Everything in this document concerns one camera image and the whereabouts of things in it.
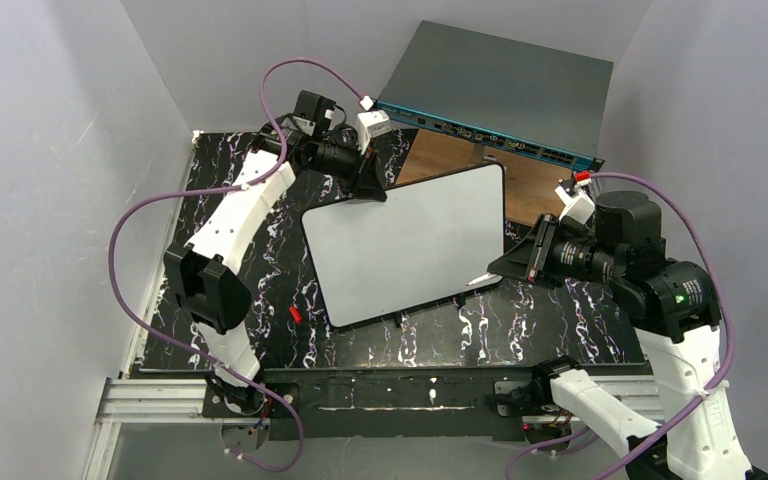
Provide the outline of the red marker cap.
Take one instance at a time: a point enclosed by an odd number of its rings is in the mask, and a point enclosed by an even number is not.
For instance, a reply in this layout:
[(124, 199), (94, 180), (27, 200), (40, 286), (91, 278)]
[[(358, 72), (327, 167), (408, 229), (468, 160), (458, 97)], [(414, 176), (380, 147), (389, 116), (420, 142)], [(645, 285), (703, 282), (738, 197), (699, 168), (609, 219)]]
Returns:
[(297, 307), (291, 306), (289, 308), (289, 313), (296, 325), (301, 325), (303, 323), (303, 317)]

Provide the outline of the metal bracket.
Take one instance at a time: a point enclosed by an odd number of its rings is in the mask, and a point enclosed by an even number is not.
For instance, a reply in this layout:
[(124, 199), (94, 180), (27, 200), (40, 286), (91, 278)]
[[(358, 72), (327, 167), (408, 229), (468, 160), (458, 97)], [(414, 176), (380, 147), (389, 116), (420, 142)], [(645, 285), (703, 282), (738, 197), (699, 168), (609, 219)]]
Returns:
[(473, 145), (470, 160), (472, 165), (498, 162), (490, 147), (478, 143)]

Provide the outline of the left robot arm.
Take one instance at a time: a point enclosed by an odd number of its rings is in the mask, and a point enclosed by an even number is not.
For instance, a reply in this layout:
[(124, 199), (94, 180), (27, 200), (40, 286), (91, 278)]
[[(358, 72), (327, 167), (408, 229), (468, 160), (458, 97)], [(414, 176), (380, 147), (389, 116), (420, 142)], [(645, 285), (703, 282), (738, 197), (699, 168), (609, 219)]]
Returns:
[(204, 339), (214, 360), (214, 384), (247, 396), (260, 364), (244, 325), (252, 304), (238, 274), (245, 252), (275, 203), (299, 172), (339, 181), (352, 199), (383, 202), (375, 138), (391, 129), (370, 97), (352, 125), (334, 125), (335, 101), (309, 91), (294, 110), (264, 124), (245, 152), (241, 172), (214, 213), (186, 242), (163, 258), (168, 287)]

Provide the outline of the white whiteboard black frame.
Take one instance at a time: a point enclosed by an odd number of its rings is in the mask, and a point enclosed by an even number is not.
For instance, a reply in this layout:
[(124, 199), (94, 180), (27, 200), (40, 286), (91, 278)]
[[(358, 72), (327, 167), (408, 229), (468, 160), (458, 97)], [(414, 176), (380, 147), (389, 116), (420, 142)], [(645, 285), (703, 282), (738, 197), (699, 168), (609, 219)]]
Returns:
[(498, 163), (340, 200), (301, 224), (330, 324), (337, 328), (473, 289), (503, 253), (505, 172)]

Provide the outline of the blue network switch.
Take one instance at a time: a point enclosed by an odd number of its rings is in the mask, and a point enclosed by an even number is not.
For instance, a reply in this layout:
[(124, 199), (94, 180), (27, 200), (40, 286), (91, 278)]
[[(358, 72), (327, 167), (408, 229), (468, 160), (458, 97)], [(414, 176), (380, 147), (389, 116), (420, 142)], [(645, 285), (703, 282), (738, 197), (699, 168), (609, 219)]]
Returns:
[(422, 21), (378, 106), (394, 121), (599, 171), (610, 61)]

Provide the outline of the aluminium rail frame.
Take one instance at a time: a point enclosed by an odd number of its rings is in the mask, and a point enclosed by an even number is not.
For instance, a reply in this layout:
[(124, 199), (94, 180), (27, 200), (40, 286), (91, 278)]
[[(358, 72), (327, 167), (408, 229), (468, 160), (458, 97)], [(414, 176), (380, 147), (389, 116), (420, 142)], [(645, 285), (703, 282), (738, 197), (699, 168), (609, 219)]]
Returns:
[(268, 369), (285, 403), (238, 413), (202, 371), (106, 383), (88, 479), (500, 479), (558, 419), (527, 366)]

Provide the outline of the wooden board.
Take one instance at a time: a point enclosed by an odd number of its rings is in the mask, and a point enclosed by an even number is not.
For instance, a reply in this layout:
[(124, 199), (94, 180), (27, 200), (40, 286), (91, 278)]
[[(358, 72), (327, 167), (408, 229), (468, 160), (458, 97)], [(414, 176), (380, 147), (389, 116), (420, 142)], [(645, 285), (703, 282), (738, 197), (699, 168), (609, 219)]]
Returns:
[[(475, 165), (475, 147), (466, 140), (420, 130), (396, 182), (408, 183)], [(531, 225), (541, 213), (561, 213), (564, 204), (555, 188), (559, 180), (570, 176), (568, 169), (489, 147), (483, 149), (483, 154), (505, 168), (507, 219)]]

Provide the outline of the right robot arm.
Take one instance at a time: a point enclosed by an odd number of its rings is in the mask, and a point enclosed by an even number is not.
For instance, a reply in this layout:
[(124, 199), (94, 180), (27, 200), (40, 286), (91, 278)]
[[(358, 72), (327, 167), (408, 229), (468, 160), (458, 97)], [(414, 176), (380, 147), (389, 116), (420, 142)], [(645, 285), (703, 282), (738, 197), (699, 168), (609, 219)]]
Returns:
[(742, 449), (722, 384), (724, 317), (708, 272), (666, 255), (661, 208), (641, 192), (599, 196), (593, 220), (586, 228), (547, 214), (488, 272), (545, 288), (604, 285), (651, 365), (665, 420), (627, 407), (567, 357), (535, 368), (531, 396), (577, 416), (631, 479), (764, 478)]

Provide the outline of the white whiteboard marker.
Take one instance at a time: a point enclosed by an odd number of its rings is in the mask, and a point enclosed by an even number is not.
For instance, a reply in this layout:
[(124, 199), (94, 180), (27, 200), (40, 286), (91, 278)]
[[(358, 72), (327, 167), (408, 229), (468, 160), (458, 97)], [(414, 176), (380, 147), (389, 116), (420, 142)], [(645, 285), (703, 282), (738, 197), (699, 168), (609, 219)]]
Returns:
[(484, 282), (491, 282), (491, 281), (498, 281), (501, 279), (500, 275), (492, 274), (492, 273), (485, 273), (484, 275), (481, 275), (467, 283), (468, 287), (472, 287), (478, 284), (482, 284)]

